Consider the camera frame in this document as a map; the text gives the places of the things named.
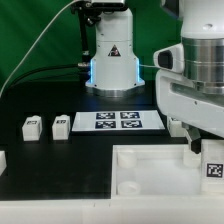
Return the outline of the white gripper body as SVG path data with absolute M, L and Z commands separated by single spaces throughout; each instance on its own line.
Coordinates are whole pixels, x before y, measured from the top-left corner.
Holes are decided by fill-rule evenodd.
M 224 95 L 206 94 L 185 78 L 184 48 L 176 44 L 153 55 L 156 99 L 160 111 L 185 124 L 224 138 Z

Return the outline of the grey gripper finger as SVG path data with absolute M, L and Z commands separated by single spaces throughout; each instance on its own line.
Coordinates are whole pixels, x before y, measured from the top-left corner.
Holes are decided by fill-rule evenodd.
M 199 154 L 201 152 L 201 135 L 199 130 L 186 123 L 182 123 L 182 128 L 184 129 L 189 149 L 195 154 Z

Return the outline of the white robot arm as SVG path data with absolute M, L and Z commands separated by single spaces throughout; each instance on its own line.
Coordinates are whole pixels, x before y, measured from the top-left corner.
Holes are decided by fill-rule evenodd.
M 181 42 L 153 55 L 156 99 L 162 114 L 182 122 L 191 150 L 199 130 L 224 138 L 224 0 L 160 0 L 182 22 Z M 133 53 L 132 13 L 125 0 L 90 0 L 98 13 L 89 91 L 123 96 L 144 85 Z

